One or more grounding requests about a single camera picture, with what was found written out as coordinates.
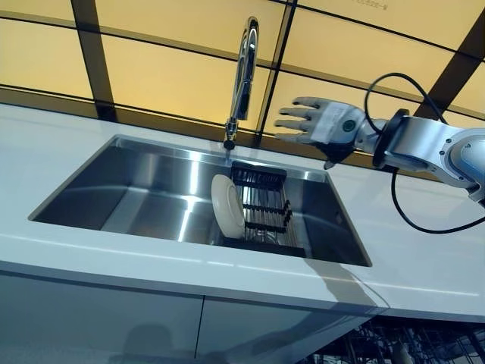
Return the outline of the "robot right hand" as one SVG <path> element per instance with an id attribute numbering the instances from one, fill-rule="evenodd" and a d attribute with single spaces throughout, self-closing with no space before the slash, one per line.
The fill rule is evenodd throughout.
<path id="1" fill-rule="evenodd" d="M 326 156 L 324 168 L 332 168 L 356 150 L 355 140 L 365 113 L 345 102 L 316 97 L 297 97 L 293 105 L 281 108 L 274 126 L 292 130 L 276 133 L 285 142 L 310 145 Z"/>

